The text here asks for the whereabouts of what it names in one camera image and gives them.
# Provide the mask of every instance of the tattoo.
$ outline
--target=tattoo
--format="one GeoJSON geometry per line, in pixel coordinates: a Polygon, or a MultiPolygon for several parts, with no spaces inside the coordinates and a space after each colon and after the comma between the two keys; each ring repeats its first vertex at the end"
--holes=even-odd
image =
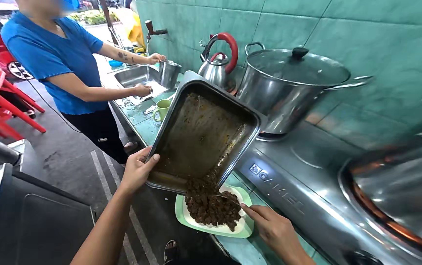
{"type": "Polygon", "coordinates": [[[120,59],[124,59],[125,61],[128,61],[128,55],[124,52],[118,52],[118,57],[120,59]]]}

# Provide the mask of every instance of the metal tray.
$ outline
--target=metal tray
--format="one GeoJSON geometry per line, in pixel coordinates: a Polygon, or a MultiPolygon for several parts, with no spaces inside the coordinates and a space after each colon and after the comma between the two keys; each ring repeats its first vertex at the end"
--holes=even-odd
{"type": "Polygon", "coordinates": [[[214,172],[220,187],[265,122],[265,116],[187,71],[147,158],[161,155],[147,185],[185,194],[187,180],[214,172]]]}

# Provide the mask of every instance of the electric cord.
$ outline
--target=electric cord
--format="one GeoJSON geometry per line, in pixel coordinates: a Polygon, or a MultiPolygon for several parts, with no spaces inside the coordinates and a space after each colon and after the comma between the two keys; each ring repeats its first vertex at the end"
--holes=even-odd
{"type": "MultiPolygon", "coordinates": [[[[23,73],[21,70],[20,70],[20,68],[15,64],[15,66],[16,66],[16,68],[20,71],[20,73],[23,73]]],[[[65,118],[59,113],[59,112],[57,112],[43,97],[42,97],[42,95],[41,95],[41,93],[39,93],[39,91],[36,89],[36,87],[31,83],[31,81],[30,80],[26,80],[26,81],[28,81],[28,83],[31,85],[31,87],[34,89],[34,91],[36,91],[36,93],[41,97],[41,99],[44,101],[44,103],[46,104],[46,105],[48,105],[49,106],[49,108],[52,110],[52,111],[54,111],[66,124],[67,124],[67,126],[69,126],[72,130],[74,130],[75,132],[78,132],[78,133],[82,133],[82,132],[80,132],[80,131],[78,131],[78,130],[76,130],[75,128],[73,128],[66,120],[65,120],[65,118]]]]}

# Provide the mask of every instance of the blue bowl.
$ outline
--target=blue bowl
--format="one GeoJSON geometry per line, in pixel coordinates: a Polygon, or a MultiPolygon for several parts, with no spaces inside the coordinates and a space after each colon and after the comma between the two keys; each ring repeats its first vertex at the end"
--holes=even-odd
{"type": "Polygon", "coordinates": [[[123,64],[123,63],[121,63],[119,61],[115,61],[115,60],[111,60],[108,63],[110,64],[111,67],[120,67],[123,64]]]}

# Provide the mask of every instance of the blue shirt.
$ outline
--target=blue shirt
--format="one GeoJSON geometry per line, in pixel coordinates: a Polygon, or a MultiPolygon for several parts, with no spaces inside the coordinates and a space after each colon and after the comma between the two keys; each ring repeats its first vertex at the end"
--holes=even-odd
{"type": "Polygon", "coordinates": [[[46,86],[60,112],[86,114],[106,109],[107,101],[85,102],[47,80],[74,73],[85,85],[101,87],[93,53],[102,48],[103,42],[69,18],[55,21],[66,38],[45,30],[17,12],[2,28],[3,42],[26,70],[46,86]]]}

